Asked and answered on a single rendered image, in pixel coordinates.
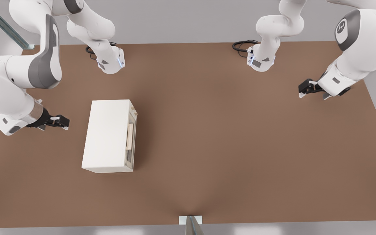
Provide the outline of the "oven door with window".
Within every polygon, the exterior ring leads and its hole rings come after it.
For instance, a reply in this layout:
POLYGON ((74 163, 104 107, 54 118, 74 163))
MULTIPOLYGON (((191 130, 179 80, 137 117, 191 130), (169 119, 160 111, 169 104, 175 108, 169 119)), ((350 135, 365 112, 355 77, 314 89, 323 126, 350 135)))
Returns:
POLYGON ((134 146, 135 146, 135 135, 137 127, 137 115, 133 104, 130 100, 129 102, 129 116, 127 122, 127 143, 125 152, 125 165, 129 168, 129 172, 133 172, 134 169, 134 146))

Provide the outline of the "silver frame post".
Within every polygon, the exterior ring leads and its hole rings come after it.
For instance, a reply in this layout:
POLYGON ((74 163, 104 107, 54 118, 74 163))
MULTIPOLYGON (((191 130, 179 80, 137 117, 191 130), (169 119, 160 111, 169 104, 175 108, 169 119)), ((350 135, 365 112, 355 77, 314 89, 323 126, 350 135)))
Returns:
POLYGON ((32 50, 34 44, 28 44, 4 19, 0 16, 0 29, 2 29, 23 50, 32 50))
POLYGON ((185 225, 185 235, 204 235, 200 227, 202 224, 201 215, 179 216, 179 225, 185 225))

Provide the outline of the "white oven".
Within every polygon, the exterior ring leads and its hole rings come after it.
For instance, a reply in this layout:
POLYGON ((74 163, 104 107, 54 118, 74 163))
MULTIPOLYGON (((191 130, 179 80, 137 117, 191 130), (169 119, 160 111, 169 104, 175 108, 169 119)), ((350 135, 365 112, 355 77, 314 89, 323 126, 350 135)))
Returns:
POLYGON ((125 165, 128 100, 91 103, 82 169, 94 173, 129 172, 125 165))

